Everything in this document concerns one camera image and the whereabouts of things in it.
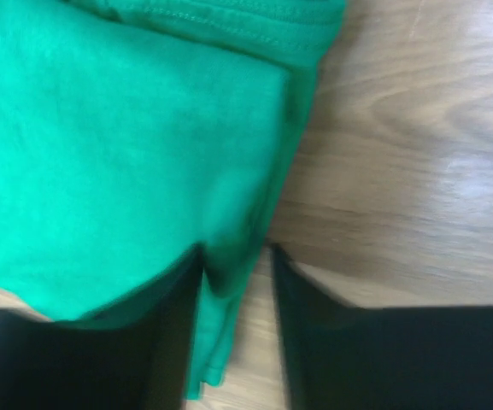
wood grain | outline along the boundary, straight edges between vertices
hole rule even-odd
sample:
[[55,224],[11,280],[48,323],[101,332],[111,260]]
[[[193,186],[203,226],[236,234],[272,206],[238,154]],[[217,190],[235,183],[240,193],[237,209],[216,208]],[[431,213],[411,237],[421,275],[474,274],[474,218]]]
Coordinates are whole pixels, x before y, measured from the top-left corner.
[[[493,303],[493,0],[350,0],[270,236],[363,306]],[[188,408],[284,406],[264,256]]]

wooden surface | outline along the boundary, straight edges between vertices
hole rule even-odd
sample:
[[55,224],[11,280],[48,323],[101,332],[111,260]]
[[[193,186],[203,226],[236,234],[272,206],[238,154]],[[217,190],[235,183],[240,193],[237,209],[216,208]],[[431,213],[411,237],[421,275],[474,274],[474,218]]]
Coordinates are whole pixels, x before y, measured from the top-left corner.
[[[350,0],[271,237],[364,306],[493,303],[493,0]],[[205,393],[284,408],[265,257]]]

clothing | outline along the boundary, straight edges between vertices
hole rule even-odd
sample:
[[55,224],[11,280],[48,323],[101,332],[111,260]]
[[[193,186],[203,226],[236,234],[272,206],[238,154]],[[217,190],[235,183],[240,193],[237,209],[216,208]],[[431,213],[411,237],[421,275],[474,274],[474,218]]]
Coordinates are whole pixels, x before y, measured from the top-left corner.
[[52,319],[207,256],[219,384],[343,0],[0,0],[0,286]]

green fabric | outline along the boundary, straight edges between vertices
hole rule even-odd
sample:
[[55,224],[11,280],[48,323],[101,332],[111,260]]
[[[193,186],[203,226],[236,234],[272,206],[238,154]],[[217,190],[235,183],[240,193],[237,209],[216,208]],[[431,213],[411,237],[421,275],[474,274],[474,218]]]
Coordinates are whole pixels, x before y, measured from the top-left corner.
[[187,395],[238,305],[343,0],[0,0],[0,286],[52,319],[207,250]]

